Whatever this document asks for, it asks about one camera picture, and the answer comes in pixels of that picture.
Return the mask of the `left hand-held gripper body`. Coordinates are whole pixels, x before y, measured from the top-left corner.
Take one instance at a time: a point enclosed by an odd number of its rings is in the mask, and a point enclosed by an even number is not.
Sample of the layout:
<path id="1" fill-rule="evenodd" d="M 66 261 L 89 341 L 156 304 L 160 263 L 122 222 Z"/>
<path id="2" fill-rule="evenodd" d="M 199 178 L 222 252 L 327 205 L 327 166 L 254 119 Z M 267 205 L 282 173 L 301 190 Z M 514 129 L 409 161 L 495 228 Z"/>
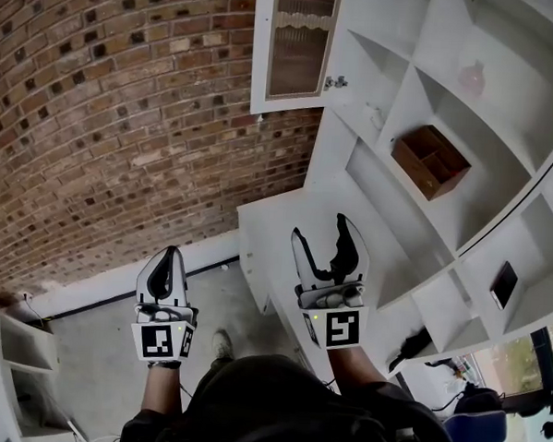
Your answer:
<path id="1" fill-rule="evenodd" d="M 198 310 L 186 306 L 138 304 L 131 325 L 140 361 L 182 362 L 190 353 Z"/>

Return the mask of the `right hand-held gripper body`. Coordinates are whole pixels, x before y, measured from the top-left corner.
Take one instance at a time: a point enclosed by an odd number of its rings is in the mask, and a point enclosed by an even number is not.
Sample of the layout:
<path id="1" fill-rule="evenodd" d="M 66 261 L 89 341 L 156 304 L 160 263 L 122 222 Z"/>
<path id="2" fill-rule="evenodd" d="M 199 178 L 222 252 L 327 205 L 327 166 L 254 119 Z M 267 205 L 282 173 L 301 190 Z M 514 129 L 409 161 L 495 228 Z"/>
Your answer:
<path id="1" fill-rule="evenodd" d="M 360 344 L 369 308 L 364 304 L 362 281 L 332 285 L 300 280 L 295 288 L 300 313 L 311 340 L 327 351 Z"/>

